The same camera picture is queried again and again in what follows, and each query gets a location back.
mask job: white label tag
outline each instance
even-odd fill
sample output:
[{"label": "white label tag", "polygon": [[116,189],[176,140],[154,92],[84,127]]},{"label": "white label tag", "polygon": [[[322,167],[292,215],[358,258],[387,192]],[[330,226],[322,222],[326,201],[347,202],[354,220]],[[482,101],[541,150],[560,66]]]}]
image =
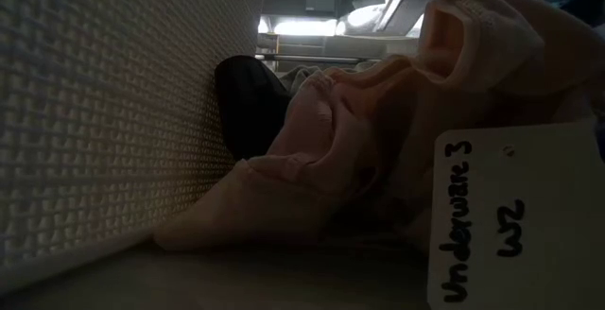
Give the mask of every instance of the white label tag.
[{"label": "white label tag", "polygon": [[448,131],[433,189],[433,310],[605,308],[594,121]]}]

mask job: black garment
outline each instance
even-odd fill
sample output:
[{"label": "black garment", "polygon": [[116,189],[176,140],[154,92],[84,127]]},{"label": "black garment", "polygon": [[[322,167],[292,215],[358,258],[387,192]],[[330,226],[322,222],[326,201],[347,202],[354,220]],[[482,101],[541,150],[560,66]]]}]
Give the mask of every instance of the black garment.
[{"label": "black garment", "polygon": [[234,56],[215,69],[225,145],[236,160],[267,154],[284,125],[290,96],[261,61]]}]

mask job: pink fabric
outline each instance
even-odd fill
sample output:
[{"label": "pink fabric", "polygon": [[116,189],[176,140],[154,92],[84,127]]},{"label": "pink fabric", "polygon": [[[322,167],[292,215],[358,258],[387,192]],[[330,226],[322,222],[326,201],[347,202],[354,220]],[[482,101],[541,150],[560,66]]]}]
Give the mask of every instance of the pink fabric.
[{"label": "pink fabric", "polygon": [[[403,200],[395,228],[427,250],[435,139],[584,115],[581,89],[601,89],[603,69],[603,40],[538,0],[435,0],[416,58],[314,74],[267,155],[237,163],[155,240],[169,250],[312,241],[336,210],[365,196],[384,215]],[[383,193],[367,196],[378,183]]]}]

